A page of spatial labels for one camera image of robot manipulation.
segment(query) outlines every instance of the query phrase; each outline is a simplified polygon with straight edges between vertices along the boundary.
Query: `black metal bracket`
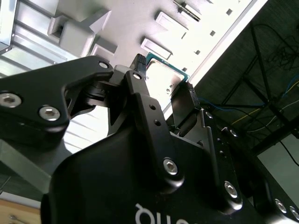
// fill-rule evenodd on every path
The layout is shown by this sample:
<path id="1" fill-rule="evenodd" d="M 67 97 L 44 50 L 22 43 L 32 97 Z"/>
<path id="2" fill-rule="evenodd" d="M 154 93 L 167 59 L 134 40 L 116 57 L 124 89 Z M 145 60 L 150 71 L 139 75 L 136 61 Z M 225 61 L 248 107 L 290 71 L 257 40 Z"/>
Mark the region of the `black metal bracket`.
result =
<path id="1" fill-rule="evenodd" d="M 292 214 L 291 207 L 298 210 L 281 186 L 275 181 L 262 162 L 230 133 L 227 128 L 222 130 L 225 141 L 228 142 L 233 154 L 235 167 L 240 185 L 250 191 L 253 196 L 255 209 L 264 217 L 266 223 L 275 221 L 295 221 L 298 219 Z"/>
<path id="2" fill-rule="evenodd" d="M 0 93 L 13 93 L 21 103 L 14 108 L 0 107 L 0 137 L 38 147 L 59 144 L 80 91 L 95 80 L 108 81 L 112 76 L 109 64 L 99 65 L 102 60 L 91 56 L 2 79 Z M 56 108 L 60 117 L 43 119 L 39 111 L 45 106 Z"/>
<path id="3" fill-rule="evenodd" d="M 159 102 L 149 96 L 145 78 L 135 71 L 128 71 L 124 77 L 128 86 L 133 114 L 138 131 L 149 145 L 150 156 L 157 184 L 162 191 L 171 193 L 184 182 L 184 173 L 177 162 L 168 126 Z M 174 171 L 167 172 L 167 166 Z"/>

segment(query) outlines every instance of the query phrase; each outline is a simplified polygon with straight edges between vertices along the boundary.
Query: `blue cable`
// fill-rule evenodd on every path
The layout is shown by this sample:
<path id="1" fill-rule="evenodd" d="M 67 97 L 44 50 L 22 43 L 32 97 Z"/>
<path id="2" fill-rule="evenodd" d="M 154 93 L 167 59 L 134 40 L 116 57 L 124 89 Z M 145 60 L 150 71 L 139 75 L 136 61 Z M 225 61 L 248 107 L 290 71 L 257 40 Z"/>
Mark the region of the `blue cable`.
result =
<path id="1" fill-rule="evenodd" d="M 206 99 L 203 99 L 203 98 L 198 98 L 198 99 L 205 101 L 206 103 L 212 105 L 213 107 L 217 108 L 218 110 L 221 110 L 221 111 L 234 111 L 233 109 L 223 109 L 221 107 L 217 107 L 216 105 L 212 104 L 210 101 L 208 101 Z"/>
<path id="2" fill-rule="evenodd" d="M 198 99 L 205 101 L 206 103 L 212 105 L 213 107 L 215 107 L 215 108 L 217 108 L 218 110 L 221 110 L 221 111 L 237 111 L 237 109 L 233 109 L 233 108 L 231 108 L 231 109 L 224 109 L 224 108 L 218 107 L 218 106 L 212 104 L 210 101 L 208 101 L 207 99 L 204 99 L 204 98 L 198 98 Z M 265 104 L 262 103 L 262 104 L 257 104 L 257 105 L 254 105 L 254 106 L 263 106 L 263 105 L 265 105 Z"/>
<path id="3" fill-rule="evenodd" d="M 298 77 L 299 77 L 299 74 L 292 78 L 292 80 L 289 82 L 288 87 L 286 88 L 285 93 L 282 95 L 282 97 L 284 97 L 286 95 L 286 92 L 289 90 L 289 88 L 292 85 L 292 83 L 294 82 L 294 80 Z"/>

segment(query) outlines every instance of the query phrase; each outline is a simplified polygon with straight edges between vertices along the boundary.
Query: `yellow cable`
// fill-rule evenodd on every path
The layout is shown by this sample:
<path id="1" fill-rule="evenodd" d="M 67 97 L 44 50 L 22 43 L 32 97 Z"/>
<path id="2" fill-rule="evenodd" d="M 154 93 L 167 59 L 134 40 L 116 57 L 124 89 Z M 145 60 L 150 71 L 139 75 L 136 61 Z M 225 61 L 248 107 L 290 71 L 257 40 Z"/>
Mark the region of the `yellow cable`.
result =
<path id="1" fill-rule="evenodd" d="M 261 109 L 261 108 L 258 108 L 258 109 L 256 109 L 256 110 L 250 112 L 249 114 L 246 114 L 244 117 L 241 117 L 240 119 L 234 121 L 231 125 L 234 125 L 235 123 L 239 122 L 240 120 L 243 120 L 244 118 L 247 118 L 249 115 L 251 115 L 251 114 L 253 114 L 253 113 L 259 111 L 260 109 Z"/>
<path id="2" fill-rule="evenodd" d="M 299 84 L 299 81 L 297 81 L 294 85 L 292 85 L 292 86 L 290 87 L 290 89 L 286 92 L 286 94 L 287 94 L 289 91 L 291 91 L 291 89 L 294 88 L 297 84 Z M 254 110 L 254 111 L 252 111 L 252 112 L 250 112 L 249 115 L 251 115 L 251 114 L 253 114 L 253 113 L 255 113 L 255 112 L 259 111 L 259 110 L 260 110 L 260 108 Z M 244 118 L 247 118 L 247 117 L 248 117 L 248 115 L 245 115 L 245 116 L 241 117 L 240 119 L 234 121 L 231 125 L 234 125 L 235 123 L 237 123 L 237 122 L 239 122 L 240 120 L 243 120 Z"/>
<path id="3" fill-rule="evenodd" d="M 292 85 L 291 88 L 286 92 L 286 94 L 287 94 L 292 88 L 294 88 L 297 84 L 299 84 L 299 81 L 296 82 L 294 85 Z"/>

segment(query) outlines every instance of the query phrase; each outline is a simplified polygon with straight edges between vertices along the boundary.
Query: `ceiling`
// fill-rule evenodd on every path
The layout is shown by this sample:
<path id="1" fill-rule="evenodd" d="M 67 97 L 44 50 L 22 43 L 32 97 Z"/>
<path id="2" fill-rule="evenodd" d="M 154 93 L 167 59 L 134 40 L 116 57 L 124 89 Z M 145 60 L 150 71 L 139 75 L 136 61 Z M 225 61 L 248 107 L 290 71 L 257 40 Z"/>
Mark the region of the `ceiling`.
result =
<path id="1" fill-rule="evenodd" d="M 296 0 L 270 0 L 253 19 L 253 24 L 255 26 L 254 30 L 256 32 L 265 70 L 267 71 L 266 74 L 271 94 L 274 98 L 277 98 L 277 102 L 275 103 L 277 108 L 283 108 L 299 99 L 298 87 L 293 88 L 286 96 L 280 99 L 289 82 L 298 74 L 299 68 L 289 69 L 288 66 L 290 63 L 283 67 L 279 66 L 278 61 L 271 61 L 273 56 L 275 56 L 275 58 L 279 56 L 278 54 L 273 54 L 273 52 L 277 51 L 278 47 L 281 49 L 286 45 L 282 43 L 282 40 L 273 30 L 266 26 L 256 25 L 267 24 L 271 26 L 283 39 L 287 38 L 286 41 L 297 51 L 299 46 L 299 31 L 297 29 L 297 26 L 299 25 L 298 11 L 299 2 Z M 196 93 L 203 103 L 202 105 L 209 104 L 207 103 L 207 100 L 213 104 L 220 104 L 245 72 L 255 55 L 256 50 L 250 26 L 247 26 L 195 87 Z M 298 56 L 295 56 L 294 58 L 293 67 L 299 66 Z M 258 61 L 246 77 L 264 96 L 267 96 Z M 262 105 L 263 102 L 244 82 L 242 82 L 227 104 Z M 224 122 L 226 126 L 231 125 L 245 115 L 240 111 L 215 109 L 211 105 L 203 107 L 209 108 L 212 113 L 218 117 L 219 122 Z M 255 110 L 248 108 L 240 109 L 247 113 Z M 295 103 L 283 110 L 283 113 L 289 120 L 291 120 L 298 116 L 298 109 L 299 103 Z M 258 116 L 258 119 L 260 119 L 262 123 L 267 124 L 273 116 L 274 114 L 268 108 L 265 108 Z M 239 136 L 249 144 L 250 148 L 270 134 L 269 130 L 264 128 L 258 132 L 249 133 L 254 137 L 248 136 L 249 134 L 246 132 L 248 125 L 251 125 L 248 130 L 255 130 L 262 127 L 259 122 L 253 120 L 251 117 L 247 117 L 234 123 L 232 127 L 239 133 Z M 270 124 L 268 128 L 271 131 L 275 131 L 281 125 L 280 122 L 276 121 L 273 122 L 273 124 Z"/>

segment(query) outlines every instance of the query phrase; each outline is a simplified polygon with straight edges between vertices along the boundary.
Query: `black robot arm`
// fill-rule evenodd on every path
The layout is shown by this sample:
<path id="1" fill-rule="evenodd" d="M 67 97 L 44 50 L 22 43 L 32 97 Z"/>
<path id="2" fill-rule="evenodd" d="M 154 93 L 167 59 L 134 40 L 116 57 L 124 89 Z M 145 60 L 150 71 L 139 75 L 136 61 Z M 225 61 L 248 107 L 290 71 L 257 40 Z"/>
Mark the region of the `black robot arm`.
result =
<path id="1" fill-rule="evenodd" d="M 298 208 L 192 85 L 171 103 L 169 132 L 141 56 L 126 72 L 96 56 L 0 79 L 0 160 L 44 193 L 43 224 L 299 222 Z M 109 108 L 105 139 L 71 155 L 70 119 Z"/>

